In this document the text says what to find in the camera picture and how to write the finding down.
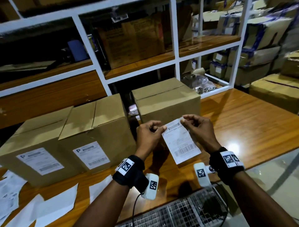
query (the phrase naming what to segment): person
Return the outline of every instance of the person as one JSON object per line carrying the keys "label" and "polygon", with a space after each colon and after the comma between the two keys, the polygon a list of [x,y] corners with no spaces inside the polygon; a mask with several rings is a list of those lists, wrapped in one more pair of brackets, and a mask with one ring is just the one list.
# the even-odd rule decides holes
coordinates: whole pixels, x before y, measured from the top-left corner
{"label": "person", "polygon": [[[184,115],[181,123],[193,138],[209,154],[219,151],[221,145],[216,139],[212,122],[197,115]],[[149,121],[137,127],[137,149],[135,155],[141,160],[149,156],[157,146],[162,133],[167,129],[160,121]],[[249,226],[298,227],[297,223],[279,206],[254,180],[241,171],[236,173],[229,184],[234,197]],[[74,227],[112,227],[115,226],[129,187],[115,180],[90,204],[79,217]]]}

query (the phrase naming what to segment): wooden tabletop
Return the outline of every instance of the wooden tabletop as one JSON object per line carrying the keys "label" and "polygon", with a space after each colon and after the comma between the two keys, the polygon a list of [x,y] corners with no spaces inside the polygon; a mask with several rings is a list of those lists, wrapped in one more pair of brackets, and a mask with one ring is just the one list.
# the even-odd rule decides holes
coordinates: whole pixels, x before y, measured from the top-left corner
{"label": "wooden tabletop", "polygon": [[[236,89],[203,99],[202,115],[212,120],[216,137],[221,145],[234,151],[246,168],[252,168],[299,147],[297,115]],[[173,201],[178,196],[200,189],[193,164],[197,162],[208,164],[208,161],[209,155],[203,150],[200,155],[180,165],[176,165],[171,154],[166,152],[151,154],[145,161],[145,172],[153,172],[160,177],[157,197],[155,200],[140,197],[135,214],[146,212]],[[79,183],[74,209],[48,225],[48,227],[71,227],[89,205],[89,186],[113,174],[114,169],[110,168],[93,175],[84,173],[42,189],[32,188],[29,184],[24,185],[19,196],[20,208],[12,212],[3,226],[38,193],[47,200]],[[209,177],[211,181],[219,180],[216,174]],[[138,194],[134,188],[130,190],[119,222],[131,217]]]}

